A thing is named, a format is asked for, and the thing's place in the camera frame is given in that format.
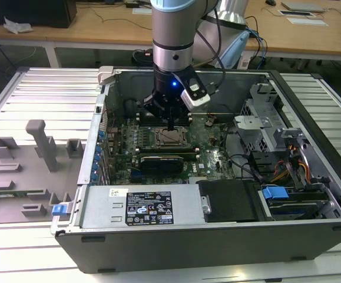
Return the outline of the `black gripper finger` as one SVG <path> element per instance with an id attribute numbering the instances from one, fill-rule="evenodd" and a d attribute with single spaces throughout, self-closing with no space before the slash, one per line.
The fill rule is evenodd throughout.
<path id="1" fill-rule="evenodd" d="M 160 104 L 153 94 L 143 100 L 144 108 L 154 117 L 167 124 L 167 128 L 171 130 L 171 113 L 167 104 Z"/>
<path id="2" fill-rule="evenodd" d="M 188 126 L 188 110 L 172 109 L 171 110 L 171 126 Z"/>

